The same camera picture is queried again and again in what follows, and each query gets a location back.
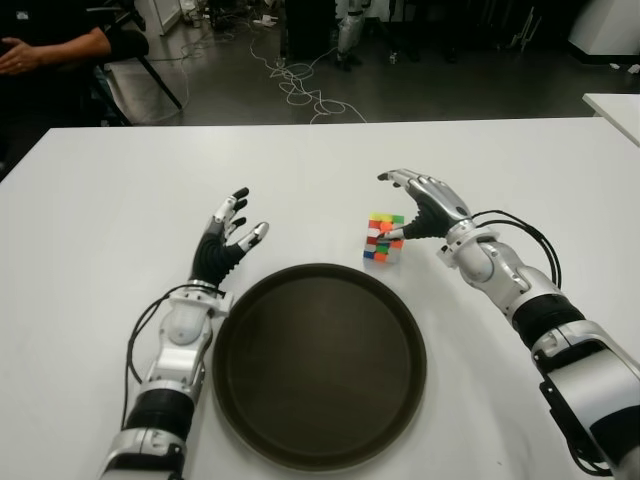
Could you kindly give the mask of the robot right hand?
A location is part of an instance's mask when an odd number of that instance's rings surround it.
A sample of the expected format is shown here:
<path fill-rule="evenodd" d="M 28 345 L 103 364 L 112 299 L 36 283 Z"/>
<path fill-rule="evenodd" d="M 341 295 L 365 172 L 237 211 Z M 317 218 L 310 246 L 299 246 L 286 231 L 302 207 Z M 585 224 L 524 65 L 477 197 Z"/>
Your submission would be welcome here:
<path fill-rule="evenodd" d="M 401 228 L 381 233 L 384 241 L 445 238 L 460 222 L 471 219 L 463 200 L 444 182 L 408 169 L 395 169 L 377 176 L 395 188 L 402 188 L 415 201 L 417 215 Z"/>

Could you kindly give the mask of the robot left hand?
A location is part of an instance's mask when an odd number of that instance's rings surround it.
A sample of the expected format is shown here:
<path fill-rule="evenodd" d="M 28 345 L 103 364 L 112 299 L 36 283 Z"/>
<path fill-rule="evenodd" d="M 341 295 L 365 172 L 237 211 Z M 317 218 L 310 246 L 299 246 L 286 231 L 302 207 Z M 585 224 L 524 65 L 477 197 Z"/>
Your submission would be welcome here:
<path fill-rule="evenodd" d="M 235 219 L 235 216 L 247 206 L 248 195 L 249 189 L 244 187 L 225 198 L 215 211 L 196 248 L 190 281 L 219 286 L 247 253 L 266 237 L 269 224 L 260 222 L 238 241 L 229 243 L 230 236 L 246 223 L 245 217 Z"/>

